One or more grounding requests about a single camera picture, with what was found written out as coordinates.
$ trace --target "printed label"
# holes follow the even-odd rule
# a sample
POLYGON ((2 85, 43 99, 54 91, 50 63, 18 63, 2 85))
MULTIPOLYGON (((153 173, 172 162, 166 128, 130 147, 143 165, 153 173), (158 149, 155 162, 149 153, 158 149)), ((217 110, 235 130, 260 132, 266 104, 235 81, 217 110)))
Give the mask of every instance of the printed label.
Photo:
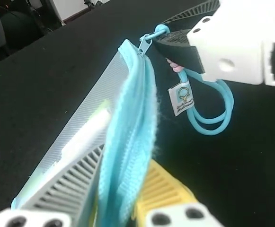
POLYGON ((194 106, 194 99, 189 81, 170 88, 169 95, 175 116, 194 106))

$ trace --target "blue cord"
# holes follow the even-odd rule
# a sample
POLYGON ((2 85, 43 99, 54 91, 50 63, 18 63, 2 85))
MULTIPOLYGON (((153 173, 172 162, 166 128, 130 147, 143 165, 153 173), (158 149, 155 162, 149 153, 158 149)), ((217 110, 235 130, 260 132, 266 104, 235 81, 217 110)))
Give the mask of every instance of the blue cord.
MULTIPOLYGON (((153 34, 148 35, 146 39, 147 40, 153 39, 155 37, 162 35, 163 33, 170 33, 170 29, 168 28, 168 26, 157 25, 155 28, 155 32, 153 34)), ((214 88, 215 90, 217 90, 222 95, 222 97, 224 99, 224 103, 225 103, 225 111, 218 117, 215 117, 212 119, 207 119, 207 118, 202 117, 199 114, 199 112, 196 110, 195 106, 193 106, 193 107, 187 109, 187 111, 186 111, 189 121, 191 122, 192 126, 196 129, 196 131, 198 131, 199 133, 201 133, 203 135, 213 136, 213 135, 217 135, 217 134, 221 133, 228 126, 230 119, 231 119, 232 110, 234 107, 234 97, 233 97, 233 94, 232 94, 230 88, 223 80, 220 80, 220 79, 217 80, 216 82, 203 81, 202 76, 199 73, 194 72, 189 69, 184 69, 178 73, 178 77, 179 77, 181 83, 188 82, 187 75, 198 80, 199 82, 206 84, 206 85, 214 88), (222 123, 217 129, 208 130, 208 129, 203 128, 198 123, 198 121, 203 124, 215 124, 215 123, 219 123, 219 122, 222 122, 222 123)))

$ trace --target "metal clasp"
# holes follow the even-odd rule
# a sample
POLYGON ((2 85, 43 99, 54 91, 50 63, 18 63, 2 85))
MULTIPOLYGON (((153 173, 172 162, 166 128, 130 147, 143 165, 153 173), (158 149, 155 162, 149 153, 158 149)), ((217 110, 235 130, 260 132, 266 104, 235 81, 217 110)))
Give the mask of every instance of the metal clasp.
POLYGON ((139 44, 138 53, 141 54, 141 55, 144 55, 147 52, 147 50, 150 48, 150 46, 153 42, 152 39, 146 40, 146 37, 149 36, 149 35, 150 34, 145 34, 142 37, 141 44, 139 44))

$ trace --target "black table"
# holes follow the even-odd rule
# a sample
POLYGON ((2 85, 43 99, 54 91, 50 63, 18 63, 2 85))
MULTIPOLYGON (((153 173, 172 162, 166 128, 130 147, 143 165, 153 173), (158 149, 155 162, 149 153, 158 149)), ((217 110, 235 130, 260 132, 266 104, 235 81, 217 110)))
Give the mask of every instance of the black table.
MULTIPOLYGON (((125 38, 136 45, 161 21, 197 0, 111 0, 0 62, 0 210, 90 91, 125 38)), ((174 117, 167 89, 178 83, 163 56, 149 51, 160 100, 156 159, 226 227, 275 227, 275 88, 229 83, 235 107, 226 131, 197 133, 174 117)), ((192 81, 207 117, 223 103, 192 81)))

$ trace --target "screw hole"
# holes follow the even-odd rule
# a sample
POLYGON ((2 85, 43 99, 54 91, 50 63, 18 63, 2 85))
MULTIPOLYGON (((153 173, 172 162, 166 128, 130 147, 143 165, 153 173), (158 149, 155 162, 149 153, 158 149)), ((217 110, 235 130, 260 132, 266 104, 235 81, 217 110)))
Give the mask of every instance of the screw hole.
POLYGON ((203 23, 206 23, 206 22, 208 22, 210 20, 211 20, 210 18, 206 18, 206 19, 203 20, 203 23))
POLYGON ((152 223, 155 226, 166 226, 171 223, 170 218, 167 215, 164 214, 155 214, 152 217, 152 223))
POLYGON ((193 31, 193 33, 196 33, 196 32, 199 32, 200 31, 200 28, 197 28, 193 31))
POLYGON ((8 224, 7 227, 23 227, 27 219, 23 216, 13 218, 8 224))
POLYGON ((62 222, 58 219, 53 219, 47 222, 44 227, 62 227, 62 222))
POLYGON ((191 208, 191 209, 187 209, 186 210, 186 216, 190 219, 199 219, 199 218, 203 218, 204 215, 201 211, 191 208))

